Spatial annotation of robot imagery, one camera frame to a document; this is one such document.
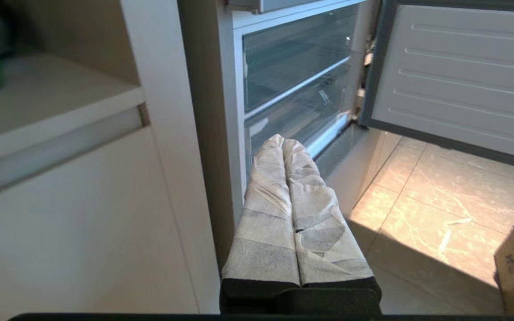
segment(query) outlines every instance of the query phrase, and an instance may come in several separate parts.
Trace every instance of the glass drawer front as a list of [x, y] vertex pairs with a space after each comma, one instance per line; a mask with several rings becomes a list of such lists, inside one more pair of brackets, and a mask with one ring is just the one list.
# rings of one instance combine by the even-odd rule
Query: glass drawer front
[[349, 55], [357, 4], [243, 37], [245, 112]]
[[275, 134], [306, 143], [320, 130], [344, 114], [349, 66], [344, 64], [323, 75], [264, 112], [245, 121], [245, 162], [251, 169], [253, 156], [265, 140]]

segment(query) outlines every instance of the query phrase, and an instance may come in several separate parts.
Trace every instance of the marble floor tile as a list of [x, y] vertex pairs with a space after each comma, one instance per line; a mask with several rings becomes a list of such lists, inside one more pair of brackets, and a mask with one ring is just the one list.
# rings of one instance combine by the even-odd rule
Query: marble floor tile
[[498, 288], [405, 246], [393, 236], [380, 233], [367, 259], [371, 266], [383, 268], [463, 313], [503, 313]]
[[363, 254], [368, 254], [370, 245], [398, 195], [389, 189], [372, 184], [352, 210], [349, 226]]
[[414, 148], [417, 150], [424, 150], [427, 145], [426, 142], [422, 142], [421, 140], [414, 140], [414, 138], [410, 137], [402, 137], [399, 144], [406, 146], [407, 148]]
[[444, 157], [453, 161], [467, 164], [469, 166], [477, 167], [478, 169], [486, 170], [492, 173], [498, 173], [499, 175], [514, 179], [514, 166], [496, 162], [495, 160], [467, 154], [465, 152], [459, 152], [457, 150], [441, 148], [434, 144], [428, 144], [426, 150], [424, 150], [424, 154]]
[[514, 179], [451, 159], [423, 154], [402, 195], [504, 234], [514, 225]]
[[439, 298], [372, 265], [374, 276], [382, 289], [380, 309], [383, 314], [463, 314]]
[[493, 254], [506, 235], [400, 196], [380, 233], [475, 278], [493, 280]]
[[421, 150], [398, 145], [382, 166], [373, 184], [399, 193], [408, 181], [408, 177], [414, 170], [421, 154]]

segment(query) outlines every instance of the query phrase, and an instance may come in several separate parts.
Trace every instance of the white paper wrapping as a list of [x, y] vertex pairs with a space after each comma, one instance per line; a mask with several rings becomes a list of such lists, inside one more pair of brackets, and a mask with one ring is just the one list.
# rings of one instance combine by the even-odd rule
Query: white paper wrapping
[[283, 142], [275, 135], [255, 155], [223, 278], [300, 284]]
[[285, 140], [283, 153], [301, 285], [374, 276], [306, 148]]

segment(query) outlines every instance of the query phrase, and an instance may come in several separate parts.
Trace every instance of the cabinet shelf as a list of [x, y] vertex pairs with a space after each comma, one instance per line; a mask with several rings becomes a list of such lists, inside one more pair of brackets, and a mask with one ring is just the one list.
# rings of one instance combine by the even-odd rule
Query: cabinet shelf
[[0, 157], [143, 103], [140, 86], [49, 53], [3, 61]]

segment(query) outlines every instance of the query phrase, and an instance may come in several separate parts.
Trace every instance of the cabinet door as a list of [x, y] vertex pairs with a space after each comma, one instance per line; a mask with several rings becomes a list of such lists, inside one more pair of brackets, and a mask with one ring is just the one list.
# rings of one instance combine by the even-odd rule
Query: cabinet door
[[390, 0], [365, 126], [514, 164], [514, 1]]
[[0, 320], [197, 313], [151, 130], [0, 192]]

